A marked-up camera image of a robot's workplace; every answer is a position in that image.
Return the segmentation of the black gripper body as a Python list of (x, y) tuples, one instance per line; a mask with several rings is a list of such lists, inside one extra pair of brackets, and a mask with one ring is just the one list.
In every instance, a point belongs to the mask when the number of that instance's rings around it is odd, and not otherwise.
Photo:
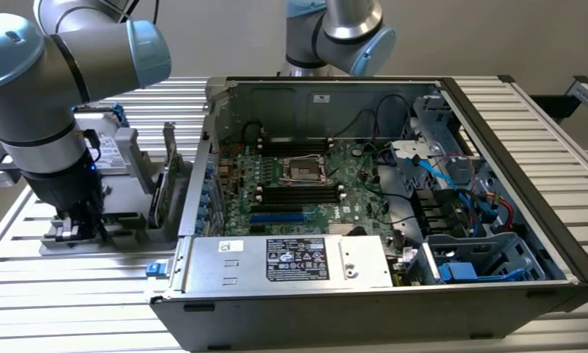
[(91, 158), (80, 158), (67, 169), (50, 174), (24, 172), (42, 201), (55, 207), (58, 217), (92, 221), (102, 215), (102, 176)]

